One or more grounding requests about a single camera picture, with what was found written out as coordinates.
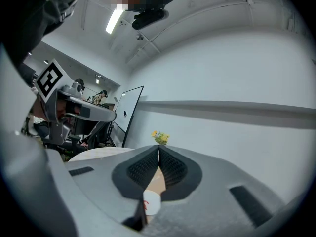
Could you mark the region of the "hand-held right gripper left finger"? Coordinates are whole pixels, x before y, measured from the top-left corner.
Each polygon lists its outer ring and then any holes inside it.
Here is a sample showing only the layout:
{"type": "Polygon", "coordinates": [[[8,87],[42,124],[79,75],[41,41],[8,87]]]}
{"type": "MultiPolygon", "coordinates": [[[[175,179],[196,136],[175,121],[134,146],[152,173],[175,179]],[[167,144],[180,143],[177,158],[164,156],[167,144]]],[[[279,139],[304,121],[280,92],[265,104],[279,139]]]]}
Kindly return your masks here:
{"type": "Polygon", "coordinates": [[[80,237],[152,237],[144,191],[158,168],[158,146],[70,162],[69,203],[80,237]]]}

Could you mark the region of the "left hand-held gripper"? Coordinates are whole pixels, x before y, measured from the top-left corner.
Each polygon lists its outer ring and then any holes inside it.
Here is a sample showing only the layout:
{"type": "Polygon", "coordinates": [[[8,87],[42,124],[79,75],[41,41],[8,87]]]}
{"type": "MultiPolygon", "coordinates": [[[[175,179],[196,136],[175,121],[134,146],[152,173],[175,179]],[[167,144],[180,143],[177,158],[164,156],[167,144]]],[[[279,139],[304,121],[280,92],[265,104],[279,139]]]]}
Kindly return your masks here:
{"type": "Polygon", "coordinates": [[[99,105],[84,101],[81,98],[81,85],[72,80],[62,69],[58,62],[53,59],[41,72],[35,81],[35,87],[40,95],[43,112],[49,124],[49,137],[46,142],[62,145],[71,132],[71,125],[66,115],[81,120],[112,122],[117,114],[99,105]],[[58,100],[66,101],[66,113],[57,119],[56,104],[58,100]]]}

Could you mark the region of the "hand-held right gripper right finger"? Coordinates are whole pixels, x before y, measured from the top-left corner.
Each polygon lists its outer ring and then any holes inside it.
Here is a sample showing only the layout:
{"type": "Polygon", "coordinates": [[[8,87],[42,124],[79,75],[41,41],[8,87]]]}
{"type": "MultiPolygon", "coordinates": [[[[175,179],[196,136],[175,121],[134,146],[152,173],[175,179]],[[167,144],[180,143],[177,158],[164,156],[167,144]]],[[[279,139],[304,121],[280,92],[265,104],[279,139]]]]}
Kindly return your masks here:
{"type": "Polygon", "coordinates": [[[186,149],[161,146],[166,182],[149,237],[254,237],[285,206],[236,165],[186,149]]]}

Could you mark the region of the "person's left hand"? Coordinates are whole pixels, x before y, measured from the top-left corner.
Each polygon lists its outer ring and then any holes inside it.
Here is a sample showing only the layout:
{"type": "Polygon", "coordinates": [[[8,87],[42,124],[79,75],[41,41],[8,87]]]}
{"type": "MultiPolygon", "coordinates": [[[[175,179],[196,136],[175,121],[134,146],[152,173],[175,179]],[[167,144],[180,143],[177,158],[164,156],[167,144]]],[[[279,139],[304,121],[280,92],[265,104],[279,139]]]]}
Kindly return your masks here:
{"type": "Polygon", "coordinates": [[[66,101],[58,100],[56,104],[57,119],[60,119],[66,113],[66,101]]]}

